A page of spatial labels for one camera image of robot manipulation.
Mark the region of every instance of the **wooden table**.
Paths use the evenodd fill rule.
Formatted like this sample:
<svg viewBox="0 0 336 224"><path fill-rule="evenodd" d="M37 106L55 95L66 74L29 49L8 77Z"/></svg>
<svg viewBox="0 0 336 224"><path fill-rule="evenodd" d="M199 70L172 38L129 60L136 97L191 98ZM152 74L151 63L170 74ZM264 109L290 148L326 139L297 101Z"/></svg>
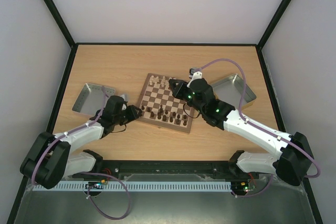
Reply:
<svg viewBox="0 0 336 224"><path fill-rule="evenodd" d="M117 94L128 93L129 104L135 104L149 72L188 80L190 67L217 58L236 61L257 95L244 113L277 129L255 47L80 45L54 132L73 129L88 119L71 110L87 82L113 87ZM239 70L233 64L220 62L206 68L203 77L212 83L232 73ZM218 161L228 160L237 150L264 152L238 135L209 126L201 117L193 120L190 134L135 121L125 132L110 134L82 149L87 148L104 159L148 161Z"/></svg>

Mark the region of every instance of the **purple cable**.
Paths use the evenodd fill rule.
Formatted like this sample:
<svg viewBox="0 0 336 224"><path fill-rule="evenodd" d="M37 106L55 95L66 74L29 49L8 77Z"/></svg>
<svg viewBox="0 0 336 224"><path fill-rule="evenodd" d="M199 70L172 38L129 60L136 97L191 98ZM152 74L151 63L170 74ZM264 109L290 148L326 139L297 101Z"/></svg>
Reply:
<svg viewBox="0 0 336 224"><path fill-rule="evenodd" d="M245 78L245 74L244 74L244 71L243 69L240 67L240 65L238 65L238 63L234 62L233 60L230 60L230 59L217 59L217 60L213 60L211 62L209 62L208 64L196 69L196 71L201 71L203 70L204 68L212 65L213 63L216 63L218 61L228 61L228 62L231 62L233 63L240 71L242 77L243 77L243 81L244 81L244 87L243 87L243 92L242 92L242 95L240 97L240 101L239 101L239 106L238 106L238 113L240 115L240 117L244 120L245 123L248 123L250 124L251 126L253 126L254 128L258 129L258 130L261 130L262 132L265 132L275 138L278 137L277 134L273 133L273 132L270 132L262 127L260 127L259 125L251 122L250 120L246 121L246 118L244 117L243 113L241 112L241 107L243 105L243 99L244 99L244 96L245 96L245 93L246 93L246 78ZM307 159L310 160L310 162L312 162L314 164L314 166L316 167L316 174L315 175L306 175L305 177L306 178L317 178L318 176L320 176L321 174L321 168L320 166L317 164L317 162L307 153L305 152L303 149L301 149L300 147L298 147L296 144L292 143L291 141L288 141L287 139L284 139L283 137L280 137L280 140L284 141L285 143L291 145L292 147L294 147L295 149L297 149L299 152L301 152Z"/></svg>
<svg viewBox="0 0 336 224"><path fill-rule="evenodd" d="M88 199L91 201L91 203L94 205L94 207L96 208L96 210L98 211L98 213L100 213L101 215L103 215L105 218L107 219L110 219L110 220L121 220L123 218L125 218L129 213L130 213L130 210L131 210L131 203L132 203L132 200L131 200L131 194L130 192L127 190L127 187L126 185L119 179L117 179L116 177L113 177L111 175L108 175L108 174L104 174L104 173L82 173L82 174L86 174L86 175L94 175L94 176L105 176L105 177L108 177L108 178L112 178L113 180L119 182L122 187L125 189L126 193L127 193L127 197L128 197L128 206L127 206L127 210L126 212L121 216L121 217L112 217L112 216L109 216L107 214L105 214L103 211L101 211L98 206L96 205L96 203L93 201L93 199L91 198L90 196L90 190L92 188L89 187L88 191L87 191L87 195L88 195Z"/></svg>
<svg viewBox="0 0 336 224"><path fill-rule="evenodd" d="M268 187L270 187L271 183L272 183L272 180L273 180L273 174L271 175L271 177L269 178L269 182L267 183L267 185L263 188L263 190L255 193L255 194L251 194L251 195L236 195L233 191L231 192L234 196L237 196L237 198L250 198L250 197L253 197L253 196L257 196L257 195L260 195L262 194L263 192L265 192Z"/></svg>
<svg viewBox="0 0 336 224"><path fill-rule="evenodd" d="M106 95L106 92L105 92L105 87L104 87L104 86L101 86L101 90L102 90L103 93L104 93L103 104L102 104L102 106L101 106L101 110L99 111L99 113L98 113L98 115L96 116L95 120L92 121L91 123L89 123L88 126L86 126L86 125L82 125L82 126L80 126L80 127L77 127L77 128L75 128L75 129L69 131L69 132L68 132L68 135L70 135L70 134L72 134L72 133L74 133L74 132L76 132L76 131L78 131L78 130L84 129L84 128L86 128L86 127L90 127L90 126L92 126L93 124L95 124L95 123L98 121L99 117L100 117L100 116L102 115L102 113L103 113L103 109L104 109L104 106L105 106L105 100L106 100L106 96L107 96L107 95ZM40 167L40 165L41 165L43 159L45 158L45 156L47 155L47 153L51 150L51 148L52 148L58 141L60 141L60 140L61 140L62 138L64 138L64 137L65 137L65 135L62 134L61 136L59 136L58 138L56 138L54 141L52 141L52 143L51 143L51 144L45 149L45 151L42 153L40 159L38 160L38 162L37 162L37 164L36 164L36 166L35 166L35 169L34 169L34 171L33 171L33 174L32 174L32 181L31 181L32 185L34 185L34 186L37 185L37 183L35 182L35 177L36 177L37 170L39 169L39 167Z"/></svg>

